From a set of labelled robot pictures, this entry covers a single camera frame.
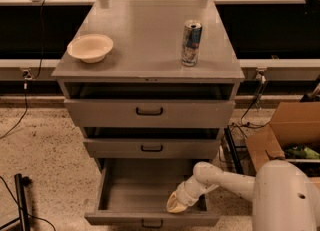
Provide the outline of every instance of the cabinet top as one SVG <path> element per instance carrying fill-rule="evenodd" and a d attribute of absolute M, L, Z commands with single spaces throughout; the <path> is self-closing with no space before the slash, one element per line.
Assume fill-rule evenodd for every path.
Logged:
<path fill-rule="evenodd" d="M 198 62 L 181 63 L 187 20 L 203 29 Z M 243 79 L 215 4 L 211 0 L 97 0 L 76 37 L 105 34 L 114 47 L 101 61 L 86 64 L 67 52 L 53 72 L 60 79 L 200 78 Z"/>

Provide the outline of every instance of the silver can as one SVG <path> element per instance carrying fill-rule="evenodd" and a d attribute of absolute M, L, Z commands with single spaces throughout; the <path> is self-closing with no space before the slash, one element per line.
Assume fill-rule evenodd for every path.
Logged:
<path fill-rule="evenodd" d="M 198 61 L 202 25 L 198 20 L 184 23 L 181 61 L 186 66 L 194 66 Z"/>

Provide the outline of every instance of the drawer handle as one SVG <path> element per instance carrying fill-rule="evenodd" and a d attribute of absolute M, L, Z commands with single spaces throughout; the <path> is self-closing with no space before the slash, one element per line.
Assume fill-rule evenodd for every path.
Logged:
<path fill-rule="evenodd" d="M 146 149 L 144 145 L 141 145 L 142 152 L 161 152 L 163 150 L 163 146 L 160 145 L 159 149 Z"/>
<path fill-rule="evenodd" d="M 137 115 L 143 115 L 143 116 L 159 116 L 163 114 L 163 108 L 161 107 L 159 111 L 143 111 L 137 107 L 136 113 Z"/>
<path fill-rule="evenodd" d="M 163 220 L 161 220 L 159 226 L 148 226 L 148 225 L 145 225 L 145 224 L 144 224 L 144 220 L 142 219 L 142 220 L 141 220 L 141 226 L 142 226 L 143 228 L 160 229 L 160 228 L 162 228 L 162 226 L 163 226 Z"/>

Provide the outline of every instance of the cardboard box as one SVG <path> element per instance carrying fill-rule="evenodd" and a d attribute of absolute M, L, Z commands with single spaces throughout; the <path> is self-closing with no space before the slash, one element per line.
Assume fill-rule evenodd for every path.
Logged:
<path fill-rule="evenodd" d="M 320 102 L 281 102 L 270 122 L 246 139 L 255 170 L 270 159 L 285 159 L 283 146 L 320 142 Z M 312 178 L 320 188 L 319 178 Z"/>

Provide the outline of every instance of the can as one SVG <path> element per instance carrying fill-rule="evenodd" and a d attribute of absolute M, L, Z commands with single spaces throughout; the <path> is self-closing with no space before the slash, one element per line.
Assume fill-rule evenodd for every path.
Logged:
<path fill-rule="evenodd" d="M 199 20 L 187 20 L 184 23 L 182 38 L 181 62 L 186 66 L 194 66 L 198 61 L 202 25 Z"/>

